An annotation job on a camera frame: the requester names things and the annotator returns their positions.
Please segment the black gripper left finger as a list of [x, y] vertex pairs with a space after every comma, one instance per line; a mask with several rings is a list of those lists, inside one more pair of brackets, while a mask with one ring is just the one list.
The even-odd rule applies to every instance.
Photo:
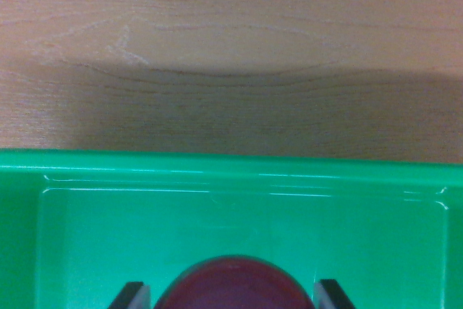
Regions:
[[150, 287], [144, 282], [127, 282], [108, 309], [150, 309]]

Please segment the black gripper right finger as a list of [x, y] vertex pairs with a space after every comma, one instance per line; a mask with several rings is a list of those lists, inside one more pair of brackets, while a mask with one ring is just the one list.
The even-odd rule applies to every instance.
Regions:
[[355, 309], [354, 304], [335, 279], [314, 283], [313, 303], [317, 309]]

